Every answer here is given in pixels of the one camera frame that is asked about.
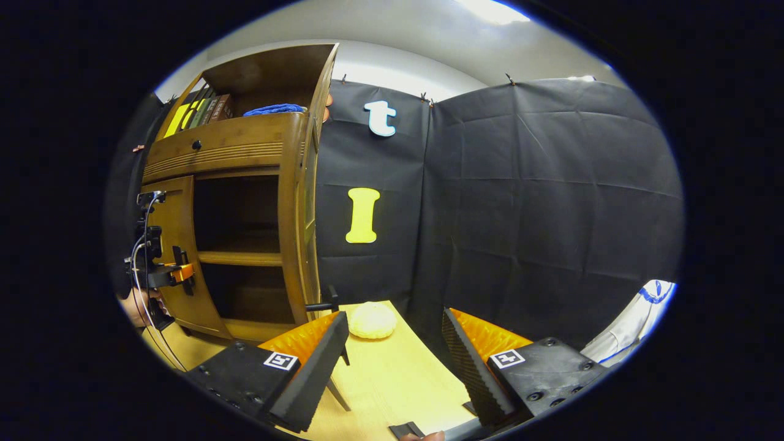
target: finger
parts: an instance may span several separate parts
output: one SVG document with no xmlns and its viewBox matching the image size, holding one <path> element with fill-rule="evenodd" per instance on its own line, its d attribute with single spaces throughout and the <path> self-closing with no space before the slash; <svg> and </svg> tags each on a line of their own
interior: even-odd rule
<svg viewBox="0 0 784 441">
<path fill-rule="evenodd" d="M 431 433 L 428 436 L 425 436 L 422 441 L 444 441 L 444 438 L 446 438 L 446 435 L 444 434 L 444 431 L 441 430 L 439 432 Z"/>
</svg>

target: wooden table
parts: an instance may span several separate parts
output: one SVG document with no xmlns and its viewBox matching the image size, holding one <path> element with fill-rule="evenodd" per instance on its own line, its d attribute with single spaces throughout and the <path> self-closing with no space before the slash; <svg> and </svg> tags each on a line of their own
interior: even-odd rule
<svg viewBox="0 0 784 441">
<path fill-rule="evenodd" d="M 345 411 L 325 389 L 310 428 L 295 434 L 298 437 L 394 441 L 391 425 L 413 421 L 428 434 L 474 419 L 463 407 L 469 401 L 463 383 L 427 349 L 389 301 L 381 303 L 397 316 L 392 335 L 367 340 L 349 334 L 346 349 L 351 365 L 338 359 L 332 372 L 351 411 Z M 351 320 L 357 306 L 340 309 Z"/>
</svg>

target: white wall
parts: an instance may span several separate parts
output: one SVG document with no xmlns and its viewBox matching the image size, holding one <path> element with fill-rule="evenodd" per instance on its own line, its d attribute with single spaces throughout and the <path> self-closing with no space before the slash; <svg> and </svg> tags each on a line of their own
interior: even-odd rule
<svg viewBox="0 0 784 441">
<path fill-rule="evenodd" d="M 332 71 L 335 79 L 341 79 L 345 74 L 346 81 L 387 87 L 416 97 L 425 92 L 426 98 L 436 101 L 487 87 L 483 82 L 436 60 L 388 46 L 348 40 L 293 40 L 253 46 L 216 56 L 206 62 L 205 68 L 264 50 L 334 42 L 340 43 Z"/>
</svg>

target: black backdrop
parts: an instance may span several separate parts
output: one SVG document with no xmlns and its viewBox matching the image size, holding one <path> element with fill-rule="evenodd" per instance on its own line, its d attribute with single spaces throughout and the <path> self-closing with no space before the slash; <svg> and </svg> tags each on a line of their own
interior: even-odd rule
<svg viewBox="0 0 784 441">
<path fill-rule="evenodd" d="M 316 237 L 322 292 L 341 303 L 392 300 L 405 312 L 412 288 L 430 107 L 397 90 L 332 80 L 329 119 L 321 131 L 316 175 Z M 385 100 L 397 112 L 391 137 L 368 128 L 365 104 Z M 380 193 L 373 243 L 348 243 L 351 188 Z"/>
<path fill-rule="evenodd" d="M 433 108 L 377 86 L 331 91 L 316 193 L 322 289 L 335 285 L 342 303 L 392 300 L 445 362 L 444 306 L 582 349 L 649 279 L 676 281 L 681 182 L 628 89 L 542 80 Z M 397 111 L 391 137 L 368 127 L 376 100 Z M 345 240 L 354 187 L 381 193 L 374 243 Z"/>
</svg>

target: blue cloth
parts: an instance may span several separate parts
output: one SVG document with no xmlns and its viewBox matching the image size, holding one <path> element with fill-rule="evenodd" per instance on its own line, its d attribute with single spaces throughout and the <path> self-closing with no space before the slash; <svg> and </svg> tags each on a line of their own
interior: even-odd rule
<svg viewBox="0 0 784 441">
<path fill-rule="evenodd" d="M 245 112 L 242 116 L 266 115 L 269 113 L 283 113 L 287 111 L 304 111 L 302 106 L 296 104 L 273 104 L 263 108 L 253 109 Z"/>
</svg>

